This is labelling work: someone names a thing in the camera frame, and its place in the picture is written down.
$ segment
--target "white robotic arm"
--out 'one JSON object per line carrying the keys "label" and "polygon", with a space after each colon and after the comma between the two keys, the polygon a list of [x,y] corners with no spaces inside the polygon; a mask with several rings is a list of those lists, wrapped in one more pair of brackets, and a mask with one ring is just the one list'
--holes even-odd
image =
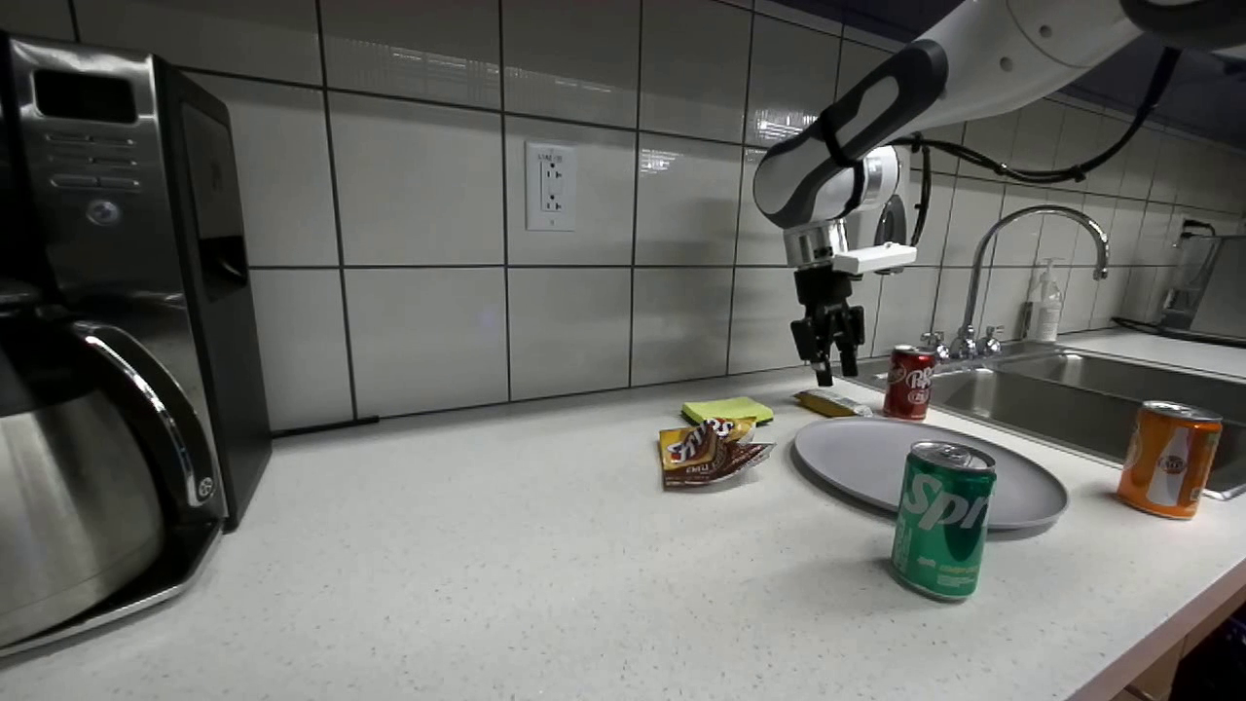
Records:
{"label": "white robotic arm", "polygon": [[879,229],[904,229],[906,158],[886,142],[1031,106],[1140,31],[1170,44],[1235,55],[1246,39],[1243,0],[961,0],[943,25],[906,44],[800,136],[775,143],[751,183],[756,206],[784,226],[800,270],[800,353],[831,386],[831,345],[856,373],[865,338],[849,309],[854,275],[917,260],[904,235],[849,243],[849,213],[893,212]]}

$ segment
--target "aluminum can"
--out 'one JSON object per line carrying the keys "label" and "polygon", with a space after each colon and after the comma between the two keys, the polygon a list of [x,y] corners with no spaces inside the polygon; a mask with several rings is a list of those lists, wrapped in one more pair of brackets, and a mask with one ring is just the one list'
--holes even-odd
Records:
{"label": "aluminum can", "polygon": [[886,417],[927,421],[934,352],[899,343],[893,352]]}
{"label": "aluminum can", "polygon": [[1197,519],[1220,435],[1224,421],[1202,408],[1144,402],[1132,421],[1119,500],[1156,519]]}
{"label": "aluminum can", "polygon": [[906,451],[893,541],[893,571],[904,587],[931,601],[971,601],[992,487],[992,456],[979,447],[918,440]]}

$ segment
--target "stainless steel sink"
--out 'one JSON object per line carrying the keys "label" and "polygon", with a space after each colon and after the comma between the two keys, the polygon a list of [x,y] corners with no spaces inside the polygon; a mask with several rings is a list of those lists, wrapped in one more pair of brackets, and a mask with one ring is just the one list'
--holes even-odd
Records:
{"label": "stainless steel sink", "polygon": [[[861,378],[888,383],[886,361],[865,361]],[[1076,451],[1121,463],[1140,402],[1185,402],[1224,417],[1224,440],[1209,484],[1210,500],[1246,492],[1246,386],[1171,373],[1113,360],[1088,360],[1065,345],[1000,353],[988,367],[943,367],[931,405],[1017,427]]]}

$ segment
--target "white tile wall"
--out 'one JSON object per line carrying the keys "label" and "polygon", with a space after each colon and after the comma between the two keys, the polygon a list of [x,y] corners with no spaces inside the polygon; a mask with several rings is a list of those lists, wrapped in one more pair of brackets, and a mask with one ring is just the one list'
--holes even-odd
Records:
{"label": "white tile wall", "polygon": [[229,106],[251,264],[339,264],[325,92],[200,81]]}
{"label": "white tile wall", "polygon": [[6,0],[0,26],[12,35],[76,39],[71,0]]}
{"label": "white tile wall", "polygon": [[504,270],[351,270],[359,417],[505,402]]}
{"label": "white tile wall", "polygon": [[938,270],[904,270],[886,275],[874,345],[888,352],[895,343],[918,343],[927,331],[934,331],[934,288]]}
{"label": "white tile wall", "polygon": [[626,386],[630,270],[511,270],[511,391]]}
{"label": "white tile wall", "polygon": [[[65,7],[0,0],[0,25],[76,35]],[[229,100],[281,427],[795,367],[784,235],[751,206],[760,121],[817,112],[895,52],[775,0],[80,0],[80,31]],[[1121,127],[1047,97],[927,136],[1050,168]],[[525,143],[577,153],[573,229],[531,229]],[[1179,219],[1243,226],[1243,162],[1156,125],[1069,186],[934,157],[918,264],[854,288],[861,353],[953,331],[982,235],[1023,204],[1092,212],[1113,270],[1092,279],[1065,219],[1017,222],[979,327],[1006,338],[1047,257],[1065,331],[1149,315]]]}
{"label": "white tile wall", "polygon": [[251,279],[273,427],[353,421],[339,271],[259,270]]}
{"label": "white tile wall", "polygon": [[[1080,190],[1073,190],[1065,197],[1043,195],[1043,204],[1065,204],[1065,206],[1088,212]],[[1065,213],[1043,213],[1037,260],[1039,264],[1050,260],[1057,270],[1058,264],[1095,264],[1097,253],[1095,253],[1092,235],[1080,222],[1073,222]]]}
{"label": "white tile wall", "polygon": [[784,18],[756,18],[749,143],[781,143],[816,121],[836,88],[842,44]]}
{"label": "white tile wall", "polygon": [[505,0],[505,108],[635,125],[640,0]]}
{"label": "white tile wall", "polygon": [[934,177],[931,180],[927,229],[918,239],[918,264],[938,264],[943,260],[943,245],[947,245],[947,229],[949,229],[949,206],[953,206],[953,180]]}
{"label": "white tile wall", "polygon": [[849,92],[870,70],[875,70],[888,60],[888,52],[879,47],[865,47],[865,44],[842,44],[842,79],[835,97]]}
{"label": "white tile wall", "polygon": [[644,127],[745,136],[751,14],[714,0],[646,0]]}
{"label": "white tile wall", "polygon": [[498,106],[498,0],[325,0],[328,81]]}
{"label": "white tile wall", "polygon": [[958,180],[949,197],[949,226],[943,264],[973,264],[979,243],[1006,213],[1006,186],[984,180]]}
{"label": "white tile wall", "polygon": [[738,264],[787,264],[784,229],[751,206],[756,162],[764,162],[764,153],[745,147]]}
{"label": "white tile wall", "polygon": [[[531,229],[531,143],[577,153],[577,226]],[[511,264],[630,264],[635,131],[562,121],[505,121]]]}
{"label": "white tile wall", "polygon": [[727,370],[732,270],[640,270],[630,383]]}
{"label": "white tile wall", "polygon": [[[1000,204],[1000,213],[1012,213],[1012,212],[1023,212],[1023,206],[1039,206],[1043,204],[1043,190],[1039,186],[1006,186],[1006,204]],[[992,264],[1031,264],[1037,260],[1037,248],[1039,248],[1039,235],[1043,235],[1043,219],[1047,213],[1023,213],[1017,222],[1008,222],[1000,235],[996,235],[996,245],[992,245]]]}
{"label": "white tile wall", "polygon": [[321,81],[315,0],[76,0],[81,44],[156,52],[181,66]]}
{"label": "white tile wall", "polygon": [[739,270],[732,299],[732,373],[800,367],[792,321],[805,315],[795,299],[792,270]]}
{"label": "white tile wall", "polygon": [[351,264],[504,264],[496,112],[331,97],[331,121]]}
{"label": "white tile wall", "polygon": [[640,142],[640,264],[732,264],[739,219],[739,147]]}

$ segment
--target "electrical outlet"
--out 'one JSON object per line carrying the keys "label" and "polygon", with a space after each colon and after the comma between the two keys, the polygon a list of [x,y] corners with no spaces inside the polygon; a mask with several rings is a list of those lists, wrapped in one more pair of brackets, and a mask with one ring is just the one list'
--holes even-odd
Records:
{"label": "electrical outlet", "polygon": [[531,229],[577,229],[577,147],[531,143]]}

